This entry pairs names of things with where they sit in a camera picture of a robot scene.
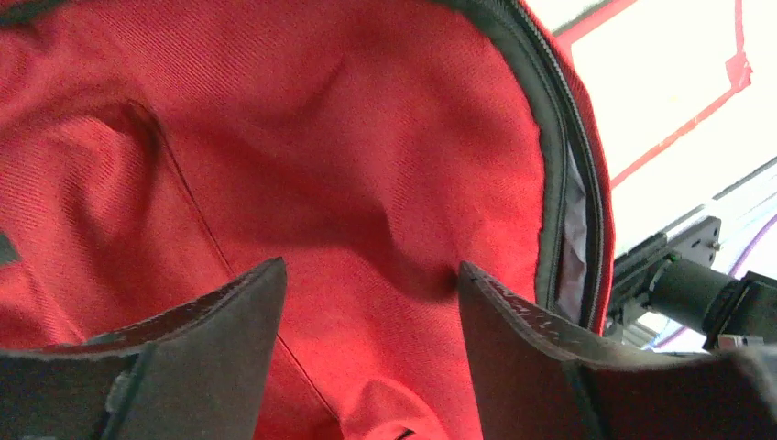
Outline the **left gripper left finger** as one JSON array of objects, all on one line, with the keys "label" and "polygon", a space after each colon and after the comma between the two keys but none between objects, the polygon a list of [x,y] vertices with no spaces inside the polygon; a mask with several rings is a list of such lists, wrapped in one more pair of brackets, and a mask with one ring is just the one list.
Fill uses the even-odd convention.
[{"label": "left gripper left finger", "polygon": [[273,258],[78,345],[1,353],[4,439],[249,439],[287,285]]}]

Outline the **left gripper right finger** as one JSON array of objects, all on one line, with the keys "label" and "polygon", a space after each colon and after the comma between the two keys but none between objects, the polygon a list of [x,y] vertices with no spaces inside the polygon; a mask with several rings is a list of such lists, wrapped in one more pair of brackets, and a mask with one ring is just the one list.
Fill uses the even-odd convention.
[{"label": "left gripper right finger", "polygon": [[486,439],[773,439],[776,349],[641,351],[464,262],[459,310]]}]

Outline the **red student backpack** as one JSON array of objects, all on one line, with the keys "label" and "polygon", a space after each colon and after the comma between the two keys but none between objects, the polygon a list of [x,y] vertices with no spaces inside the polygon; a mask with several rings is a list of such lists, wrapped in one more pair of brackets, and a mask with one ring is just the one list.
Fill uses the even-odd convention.
[{"label": "red student backpack", "polygon": [[522,1],[4,1],[1,345],[76,345],[266,259],[253,439],[477,439],[459,264],[600,332],[607,166]]}]

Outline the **red bordered book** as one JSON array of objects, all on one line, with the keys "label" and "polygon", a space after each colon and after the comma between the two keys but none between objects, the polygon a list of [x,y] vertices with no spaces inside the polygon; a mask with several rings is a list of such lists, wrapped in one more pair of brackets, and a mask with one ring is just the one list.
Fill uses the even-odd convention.
[{"label": "red bordered book", "polygon": [[606,1],[557,41],[618,186],[750,86],[741,1]]}]

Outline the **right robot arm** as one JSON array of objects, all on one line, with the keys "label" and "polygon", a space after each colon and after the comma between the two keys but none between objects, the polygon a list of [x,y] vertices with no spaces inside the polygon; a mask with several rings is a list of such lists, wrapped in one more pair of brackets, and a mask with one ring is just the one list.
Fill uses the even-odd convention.
[{"label": "right robot arm", "polygon": [[667,258],[648,278],[647,304],[706,337],[705,351],[776,343],[776,280],[735,279],[693,261]]}]

